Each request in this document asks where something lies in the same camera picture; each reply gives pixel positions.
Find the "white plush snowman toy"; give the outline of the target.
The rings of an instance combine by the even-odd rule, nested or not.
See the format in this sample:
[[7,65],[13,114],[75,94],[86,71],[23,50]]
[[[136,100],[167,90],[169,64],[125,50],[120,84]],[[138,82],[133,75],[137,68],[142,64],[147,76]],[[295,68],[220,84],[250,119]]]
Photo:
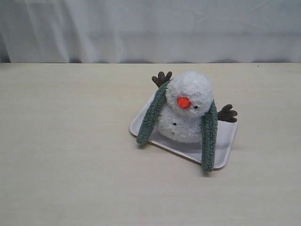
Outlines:
[[209,79],[190,71],[171,78],[172,72],[159,72],[152,81],[161,87],[166,84],[166,103],[157,119],[158,132],[170,140],[198,143],[202,140],[201,120],[214,100]]

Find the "green fuzzy scarf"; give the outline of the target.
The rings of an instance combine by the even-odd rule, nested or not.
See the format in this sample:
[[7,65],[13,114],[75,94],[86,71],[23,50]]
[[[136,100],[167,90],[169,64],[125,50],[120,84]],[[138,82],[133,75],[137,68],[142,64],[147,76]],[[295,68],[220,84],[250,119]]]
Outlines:
[[[150,106],[143,117],[136,142],[140,145],[146,144],[154,131],[158,122],[159,114],[163,111],[164,104],[167,103],[166,91],[170,81],[162,84],[154,95]],[[215,102],[212,102],[209,110],[201,117],[197,118],[197,125],[200,127],[201,135],[201,166],[205,173],[213,171],[215,161],[215,146],[218,129],[218,113]]]

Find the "white plastic tray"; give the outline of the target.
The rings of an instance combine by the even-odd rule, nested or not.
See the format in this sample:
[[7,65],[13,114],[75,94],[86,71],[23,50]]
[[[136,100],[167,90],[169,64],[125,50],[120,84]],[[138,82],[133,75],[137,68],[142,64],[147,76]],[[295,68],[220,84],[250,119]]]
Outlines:
[[[141,126],[144,115],[148,107],[150,106],[151,102],[153,101],[153,99],[154,96],[151,96],[151,98],[146,102],[144,107],[141,109],[141,111],[136,115],[134,120],[131,122],[129,131],[134,137],[138,135],[139,128]],[[238,124],[236,122],[235,123],[229,123],[224,121],[218,122],[214,171],[220,170],[226,166],[230,156],[237,127]],[[202,150],[201,150],[201,144],[199,143],[187,144],[187,143],[173,141],[161,135],[158,132],[157,127],[155,127],[147,143],[158,146],[166,151],[169,151],[173,154],[183,157],[196,164],[199,165],[201,164]]]

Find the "white curtain backdrop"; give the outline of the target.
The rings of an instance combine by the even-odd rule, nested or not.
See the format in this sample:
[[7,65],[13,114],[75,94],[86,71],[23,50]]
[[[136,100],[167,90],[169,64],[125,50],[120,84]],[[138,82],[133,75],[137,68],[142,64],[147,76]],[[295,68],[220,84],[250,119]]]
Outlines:
[[301,60],[298,0],[3,0],[3,63]]

